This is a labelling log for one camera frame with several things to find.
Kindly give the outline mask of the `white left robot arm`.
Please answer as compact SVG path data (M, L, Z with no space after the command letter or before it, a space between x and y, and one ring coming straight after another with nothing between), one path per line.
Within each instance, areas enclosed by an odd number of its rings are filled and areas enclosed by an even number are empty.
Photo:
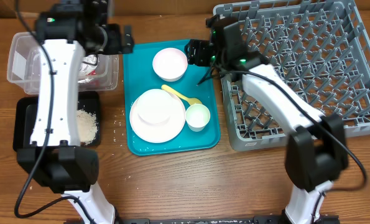
M131 27L108 22L109 1L60 1L41 12L30 29L40 50L37 116L28 147L16 151L28 181L69 201L83 223L118 223L98 184L96 151L81 146L76 112L78 76L88 55L130 54Z

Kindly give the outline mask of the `white bowl with brown food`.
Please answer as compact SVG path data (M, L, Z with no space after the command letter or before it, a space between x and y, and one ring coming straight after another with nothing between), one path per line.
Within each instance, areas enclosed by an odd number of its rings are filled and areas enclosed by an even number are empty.
M137 101L140 119L149 124L166 122L171 115L173 98L164 90L145 91Z

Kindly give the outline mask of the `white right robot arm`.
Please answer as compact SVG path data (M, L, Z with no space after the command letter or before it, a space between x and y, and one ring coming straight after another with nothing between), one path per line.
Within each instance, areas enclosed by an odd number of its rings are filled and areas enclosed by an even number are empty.
M290 202L279 218L255 218L254 223L338 223L338 217L321 216L320 208L348 167L340 117L325 116L285 84L267 57L245 43L237 19L213 16L206 26L209 40L192 39L184 48L190 65L208 68L200 81L213 78L217 70L217 78L240 83L288 138L285 170L294 185Z

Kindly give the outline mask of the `white napkin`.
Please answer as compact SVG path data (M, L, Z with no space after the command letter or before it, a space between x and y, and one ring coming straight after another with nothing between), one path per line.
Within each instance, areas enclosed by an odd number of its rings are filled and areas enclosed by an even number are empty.
M98 66L98 63L98 55L89 55L87 57L84 57L81 63L79 76L85 76L92 73Z

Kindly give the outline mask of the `pink bowl with rice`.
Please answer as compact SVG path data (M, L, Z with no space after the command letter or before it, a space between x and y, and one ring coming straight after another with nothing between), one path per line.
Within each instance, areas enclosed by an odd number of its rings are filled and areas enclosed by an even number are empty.
M152 68L158 77L167 82L181 79L188 67L186 55L176 48L158 51L152 61Z

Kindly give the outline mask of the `red snack wrapper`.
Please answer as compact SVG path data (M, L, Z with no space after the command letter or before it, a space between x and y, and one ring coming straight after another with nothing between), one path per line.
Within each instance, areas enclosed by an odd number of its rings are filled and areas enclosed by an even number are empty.
M85 75L84 77L78 80L79 85L94 85L98 82L98 79L95 77L96 71L92 71L89 74Z

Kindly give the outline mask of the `pile of rice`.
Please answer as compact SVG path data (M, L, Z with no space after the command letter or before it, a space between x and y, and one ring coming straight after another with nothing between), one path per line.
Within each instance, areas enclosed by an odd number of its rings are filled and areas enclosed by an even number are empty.
M96 133L98 131L96 115L84 110L78 110L76 112L76 120L80 142L91 144L96 139Z

